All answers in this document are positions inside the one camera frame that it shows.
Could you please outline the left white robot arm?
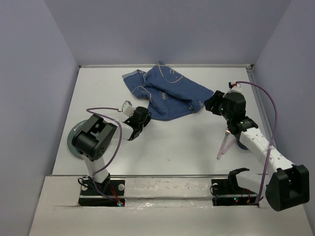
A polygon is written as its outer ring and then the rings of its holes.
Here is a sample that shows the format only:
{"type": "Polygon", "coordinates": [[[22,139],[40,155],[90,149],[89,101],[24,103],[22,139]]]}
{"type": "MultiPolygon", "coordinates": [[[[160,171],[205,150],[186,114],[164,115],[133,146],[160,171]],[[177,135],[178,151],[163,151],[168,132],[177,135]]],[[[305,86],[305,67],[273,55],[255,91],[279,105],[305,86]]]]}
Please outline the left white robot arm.
{"type": "Polygon", "coordinates": [[[89,172],[92,189],[98,194],[108,191],[110,174],[107,167],[113,157],[106,164],[104,154],[113,139],[118,139],[113,156],[116,156],[122,140],[136,139],[151,120],[151,112],[145,107],[133,107],[124,104],[118,112],[122,112],[127,119],[123,122],[113,118],[93,113],[91,117],[75,131],[71,145],[81,155],[89,172]]]}

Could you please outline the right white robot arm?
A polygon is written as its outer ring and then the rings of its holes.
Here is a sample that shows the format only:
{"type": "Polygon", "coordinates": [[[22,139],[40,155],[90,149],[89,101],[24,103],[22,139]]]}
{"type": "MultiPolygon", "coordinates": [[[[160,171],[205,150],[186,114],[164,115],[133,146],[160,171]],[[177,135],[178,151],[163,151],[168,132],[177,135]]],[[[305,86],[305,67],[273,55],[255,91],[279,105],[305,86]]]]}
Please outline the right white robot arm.
{"type": "Polygon", "coordinates": [[[309,202],[309,170],[286,159],[266,139],[246,115],[246,100],[240,92],[217,90],[204,104],[207,111],[226,120],[228,132],[263,165],[256,204],[266,199],[273,210],[282,211],[309,202]]]}

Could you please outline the blue embroidered cloth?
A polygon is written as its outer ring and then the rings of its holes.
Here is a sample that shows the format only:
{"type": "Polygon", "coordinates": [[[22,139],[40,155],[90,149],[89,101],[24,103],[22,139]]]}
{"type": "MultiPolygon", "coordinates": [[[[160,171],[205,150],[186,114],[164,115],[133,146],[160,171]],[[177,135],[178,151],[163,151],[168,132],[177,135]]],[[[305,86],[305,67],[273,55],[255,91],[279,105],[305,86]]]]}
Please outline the blue embroidered cloth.
{"type": "Polygon", "coordinates": [[[214,94],[161,61],[147,72],[135,70],[122,78],[136,98],[149,100],[154,120],[170,121],[197,113],[214,94]]]}

